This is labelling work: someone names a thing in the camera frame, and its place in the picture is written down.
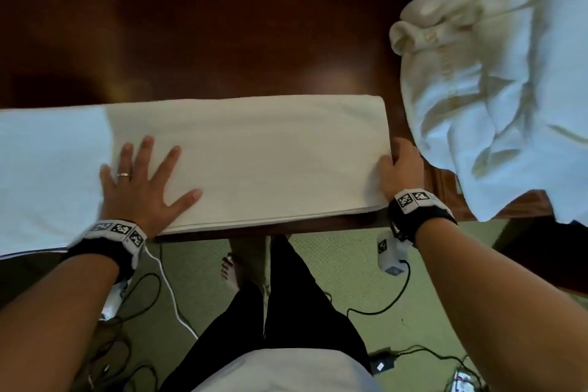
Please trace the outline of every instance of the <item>person's left hand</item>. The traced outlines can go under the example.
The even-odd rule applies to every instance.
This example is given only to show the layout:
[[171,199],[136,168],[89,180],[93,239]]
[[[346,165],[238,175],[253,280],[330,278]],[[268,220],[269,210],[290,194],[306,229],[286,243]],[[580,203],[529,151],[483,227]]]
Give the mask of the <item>person's left hand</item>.
[[118,174],[130,174],[129,176],[119,175],[115,182],[110,167],[106,164],[100,167],[100,181],[104,193],[100,219],[135,222],[149,238],[165,230],[202,197],[202,190],[194,189],[170,206],[164,203],[165,184],[178,162],[182,149],[180,146],[173,147],[149,180],[147,172],[154,141],[153,137],[143,138],[134,165],[133,145],[126,143],[122,147]]

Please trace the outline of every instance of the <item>forearm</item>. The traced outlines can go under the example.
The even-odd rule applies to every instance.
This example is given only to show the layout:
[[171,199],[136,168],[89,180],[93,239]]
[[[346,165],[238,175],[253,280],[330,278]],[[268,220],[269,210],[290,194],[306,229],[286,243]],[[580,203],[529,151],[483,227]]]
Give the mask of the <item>forearm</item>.
[[416,243],[463,346],[500,391],[588,389],[588,313],[442,218]]
[[78,255],[0,310],[2,388],[69,390],[117,275],[113,260]]

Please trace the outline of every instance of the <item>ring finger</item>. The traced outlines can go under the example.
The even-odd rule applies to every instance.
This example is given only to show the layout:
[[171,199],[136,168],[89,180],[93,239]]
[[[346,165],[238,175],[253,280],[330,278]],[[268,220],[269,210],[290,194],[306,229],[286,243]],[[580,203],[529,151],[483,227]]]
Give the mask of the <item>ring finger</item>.
[[117,184],[125,184],[130,180],[133,168],[133,145],[125,143],[121,150],[121,157],[118,162]]

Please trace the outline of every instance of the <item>hand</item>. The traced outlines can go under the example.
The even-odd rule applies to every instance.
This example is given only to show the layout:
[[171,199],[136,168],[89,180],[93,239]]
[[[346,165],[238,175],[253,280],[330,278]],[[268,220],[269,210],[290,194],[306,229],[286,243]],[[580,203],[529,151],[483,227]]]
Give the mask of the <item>hand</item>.
[[133,145],[126,143],[122,147],[118,173],[130,174],[130,177],[119,176],[115,182],[112,179],[110,167],[106,164],[100,167],[100,181],[104,193],[100,219],[135,222],[149,238],[165,230],[202,197],[202,190],[194,189],[170,206],[164,203],[165,184],[178,162],[182,149],[180,146],[173,147],[149,180],[147,170],[154,141],[153,137],[143,138],[134,166]]
[[394,138],[393,143],[396,162],[390,155],[378,161],[380,191],[388,202],[403,189],[424,188],[424,163],[419,150],[405,138]]

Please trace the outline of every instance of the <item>leg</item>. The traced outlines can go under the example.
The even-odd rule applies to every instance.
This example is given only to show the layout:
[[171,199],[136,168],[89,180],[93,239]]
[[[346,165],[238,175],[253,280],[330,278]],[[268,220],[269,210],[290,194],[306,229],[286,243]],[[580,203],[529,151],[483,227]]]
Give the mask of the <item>leg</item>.
[[202,381],[248,352],[263,346],[263,295],[243,267],[224,259],[222,275],[237,290],[229,308],[218,316],[186,357],[164,381],[160,392],[191,392]]
[[284,236],[270,249],[272,274],[265,344],[346,353],[370,372],[368,352],[353,324],[334,309],[302,258]]

